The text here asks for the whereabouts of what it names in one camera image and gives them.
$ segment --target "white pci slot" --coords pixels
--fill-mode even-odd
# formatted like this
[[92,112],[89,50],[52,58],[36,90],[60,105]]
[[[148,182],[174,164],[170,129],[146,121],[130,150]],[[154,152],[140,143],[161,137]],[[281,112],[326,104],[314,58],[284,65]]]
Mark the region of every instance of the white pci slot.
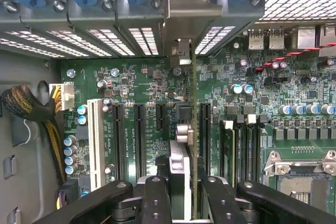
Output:
[[101,99],[88,100],[88,128],[91,191],[106,184],[104,174],[104,132]]

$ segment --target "green circuit board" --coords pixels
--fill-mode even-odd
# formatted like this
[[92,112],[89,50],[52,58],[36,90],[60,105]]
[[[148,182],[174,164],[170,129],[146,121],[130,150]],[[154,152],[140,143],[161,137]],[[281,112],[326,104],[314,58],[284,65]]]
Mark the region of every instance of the green circuit board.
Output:
[[[281,155],[283,161],[321,160],[329,151],[336,151],[336,120],[333,115],[279,113],[281,105],[290,107],[302,105],[304,108],[310,104],[319,107],[324,104],[336,105],[334,67],[319,69],[317,58],[297,60],[295,57],[287,61],[288,67],[285,70],[246,75],[246,68],[261,66],[264,62],[283,54],[283,51],[275,50],[233,49],[230,45],[216,57],[197,58],[199,154],[203,158],[208,174],[223,176],[233,185],[246,179],[264,183],[264,168],[270,153],[274,150]],[[247,60],[246,67],[236,66],[241,59]],[[111,76],[110,71],[113,68],[119,70],[118,77]],[[76,71],[74,78],[66,76],[68,69]],[[148,75],[149,70],[155,72],[154,76]],[[308,75],[302,75],[298,70],[308,71]],[[290,81],[280,85],[265,85],[265,78],[270,76],[290,77]],[[301,79],[306,76],[316,76],[317,81],[302,84]],[[123,104],[125,164],[121,165],[126,167],[124,179],[133,184],[136,183],[138,175],[135,165],[137,154],[134,147],[134,105],[142,103],[145,107],[145,175],[154,175],[155,158],[167,155],[169,141],[175,139],[177,123],[175,103],[179,102],[176,97],[191,100],[192,94],[188,93],[191,77],[190,68],[183,69],[180,76],[175,76],[168,58],[62,62],[63,82],[75,85],[75,107],[86,104],[88,99],[106,97]],[[98,89],[97,82],[102,79],[111,83],[111,86]],[[249,84],[254,90],[252,94],[235,94],[231,89],[233,84]],[[168,98],[168,92],[174,93],[174,99]],[[167,126],[164,131],[157,130],[157,104],[166,105]],[[210,113],[209,118],[204,118],[205,110]],[[243,123],[239,129],[234,128],[235,135],[223,131],[223,121],[233,121],[235,125],[237,116],[243,114],[245,118],[248,114],[255,114],[256,117],[266,115],[267,122],[259,128],[250,128]],[[76,112],[65,112],[66,135],[76,135],[77,117]],[[104,115],[106,164],[114,164],[116,160],[112,120],[111,114]],[[89,175],[88,152],[88,146],[83,142],[78,147],[78,164],[83,166],[80,166],[72,177]],[[325,197],[322,203],[313,202],[319,192],[312,193],[311,191],[316,191],[313,186],[310,191],[303,191],[293,197],[334,214],[336,186],[334,176],[327,176],[324,173],[311,174],[307,171],[295,172],[286,176],[270,177],[267,183],[275,189],[283,190],[287,180],[295,182],[300,176],[313,177],[314,182],[308,181],[308,183],[324,190]],[[112,173],[106,177],[107,181],[112,179],[118,179],[118,176]],[[307,182],[297,180],[297,184],[300,183]]]

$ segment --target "white power connector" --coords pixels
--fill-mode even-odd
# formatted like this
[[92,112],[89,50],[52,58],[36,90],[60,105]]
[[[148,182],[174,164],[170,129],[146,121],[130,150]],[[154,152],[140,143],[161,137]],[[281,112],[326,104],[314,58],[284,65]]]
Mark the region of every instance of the white power connector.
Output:
[[73,111],[75,109],[74,85],[68,83],[51,83],[49,84],[49,93],[51,93],[56,86],[61,86],[61,110]]

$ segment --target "gray metal frame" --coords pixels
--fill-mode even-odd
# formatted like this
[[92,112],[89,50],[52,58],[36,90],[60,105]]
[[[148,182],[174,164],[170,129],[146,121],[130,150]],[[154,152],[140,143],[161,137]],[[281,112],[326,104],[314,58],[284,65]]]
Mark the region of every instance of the gray metal frame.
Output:
[[[48,91],[43,85],[39,87],[39,83],[42,80],[47,84],[60,81],[55,61],[49,64],[39,58],[3,51],[0,51],[0,58],[0,93],[25,83],[34,95],[45,102]],[[22,135],[26,131],[13,123],[13,116],[6,109],[3,113],[0,118],[0,223],[7,223],[7,216],[18,208],[16,223],[29,224],[56,209],[56,173],[43,129],[34,140],[13,147],[12,130],[21,131]],[[12,155],[15,155],[16,174],[4,179],[3,160]]]

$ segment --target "motherboard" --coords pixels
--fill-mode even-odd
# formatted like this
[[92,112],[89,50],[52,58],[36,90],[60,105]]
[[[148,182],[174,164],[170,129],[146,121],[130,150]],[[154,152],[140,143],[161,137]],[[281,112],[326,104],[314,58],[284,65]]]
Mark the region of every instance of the motherboard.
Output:
[[[172,69],[169,58],[63,61],[76,107],[64,113],[68,176],[85,193],[155,175],[176,125],[196,109],[197,148],[209,175],[233,186],[255,180],[334,214],[335,67],[312,54],[255,71],[284,53],[248,50],[238,37],[217,55],[197,57],[196,91],[192,68]],[[104,173],[92,172],[99,165]]]

